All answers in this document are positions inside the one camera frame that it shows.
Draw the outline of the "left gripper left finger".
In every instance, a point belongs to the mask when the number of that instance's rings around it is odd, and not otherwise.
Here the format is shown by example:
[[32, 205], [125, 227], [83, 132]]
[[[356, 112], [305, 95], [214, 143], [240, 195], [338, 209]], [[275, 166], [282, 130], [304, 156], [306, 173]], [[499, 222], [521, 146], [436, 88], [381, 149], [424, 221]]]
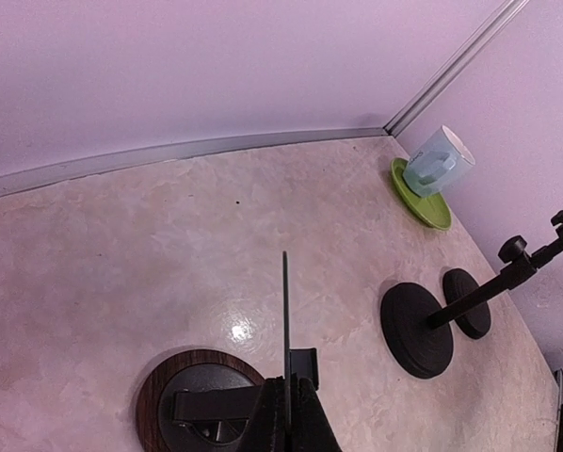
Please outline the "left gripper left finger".
[[285, 450], [285, 392], [283, 377], [266, 379], [237, 451], [264, 452]]

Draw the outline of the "folding phone stand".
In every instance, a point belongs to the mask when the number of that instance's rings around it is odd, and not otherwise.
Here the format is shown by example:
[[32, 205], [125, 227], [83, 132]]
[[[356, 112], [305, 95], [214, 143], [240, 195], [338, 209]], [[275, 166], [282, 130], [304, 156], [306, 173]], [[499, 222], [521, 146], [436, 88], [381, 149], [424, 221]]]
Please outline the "folding phone stand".
[[[313, 348], [290, 347], [290, 311], [283, 311], [285, 450], [290, 431], [291, 379], [309, 379], [317, 391]], [[146, 451], [237, 451], [261, 387], [258, 372], [215, 350], [173, 355], [145, 379], [136, 404], [136, 429]]]

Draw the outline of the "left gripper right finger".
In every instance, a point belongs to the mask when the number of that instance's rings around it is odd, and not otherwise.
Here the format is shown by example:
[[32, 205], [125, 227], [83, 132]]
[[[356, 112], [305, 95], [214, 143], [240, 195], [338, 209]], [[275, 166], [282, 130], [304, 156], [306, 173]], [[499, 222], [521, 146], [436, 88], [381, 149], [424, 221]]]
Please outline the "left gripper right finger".
[[314, 384], [309, 379], [292, 377], [290, 400], [288, 450], [341, 451]]

